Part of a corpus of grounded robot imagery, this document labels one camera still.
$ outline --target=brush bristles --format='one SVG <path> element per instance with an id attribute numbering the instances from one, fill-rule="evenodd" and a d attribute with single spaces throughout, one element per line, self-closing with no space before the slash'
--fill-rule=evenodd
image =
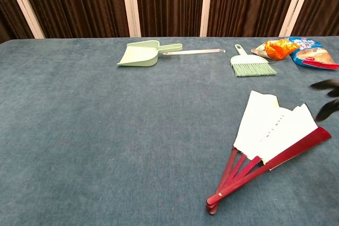
<path id="1" fill-rule="evenodd" d="M 277 71 L 268 63 L 234 64 L 232 67 L 237 77 L 268 76 L 277 74 Z"/>

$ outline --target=blue tablecloth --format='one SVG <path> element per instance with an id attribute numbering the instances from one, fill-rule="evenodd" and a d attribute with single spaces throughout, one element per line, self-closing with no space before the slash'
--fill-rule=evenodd
<path id="1" fill-rule="evenodd" d="M 309 85 L 337 71 L 297 66 L 235 77 L 240 43 L 268 38 L 157 38 L 184 50 L 149 68 L 117 67 L 145 38 L 13 40 L 0 45 L 0 225 L 338 225 L 339 113 L 325 143 L 224 199 L 218 185 L 251 90 L 313 115 L 330 101 Z M 339 61 L 339 37 L 316 38 Z"/>

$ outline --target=plastic bag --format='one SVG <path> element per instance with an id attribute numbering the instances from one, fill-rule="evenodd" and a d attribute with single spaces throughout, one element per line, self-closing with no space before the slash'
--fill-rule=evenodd
<path id="1" fill-rule="evenodd" d="M 299 46 L 297 44 L 284 38 L 266 41 L 257 48 L 252 49 L 251 52 L 264 58 L 282 60 L 298 48 Z"/>
<path id="2" fill-rule="evenodd" d="M 291 53 L 296 64 L 317 69 L 339 69 L 339 64 L 334 62 L 319 42 L 307 37 L 288 37 L 288 39 L 300 46 Z"/>

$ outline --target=green brush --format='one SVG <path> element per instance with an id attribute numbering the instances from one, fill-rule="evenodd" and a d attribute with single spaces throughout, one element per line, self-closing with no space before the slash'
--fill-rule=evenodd
<path id="1" fill-rule="evenodd" d="M 240 55 L 231 58 L 231 66 L 237 77 L 276 75 L 277 70 L 269 62 L 257 55 L 248 55 L 240 44 L 236 44 Z"/>

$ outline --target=curtain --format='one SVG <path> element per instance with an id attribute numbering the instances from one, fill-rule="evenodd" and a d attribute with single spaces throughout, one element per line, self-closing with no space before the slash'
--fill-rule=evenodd
<path id="1" fill-rule="evenodd" d="M 198 37 L 202 0 L 138 0 L 143 37 Z"/>
<path id="2" fill-rule="evenodd" d="M 0 43 L 34 38 L 16 0 L 0 0 Z"/>
<path id="3" fill-rule="evenodd" d="M 210 37 L 277 37 L 291 0 L 211 0 Z"/>
<path id="4" fill-rule="evenodd" d="M 339 0 L 305 0 L 292 35 L 339 35 Z"/>
<path id="5" fill-rule="evenodd" d="M 29 0 L 47 38 L 128 37 L 124 0 Z"/>

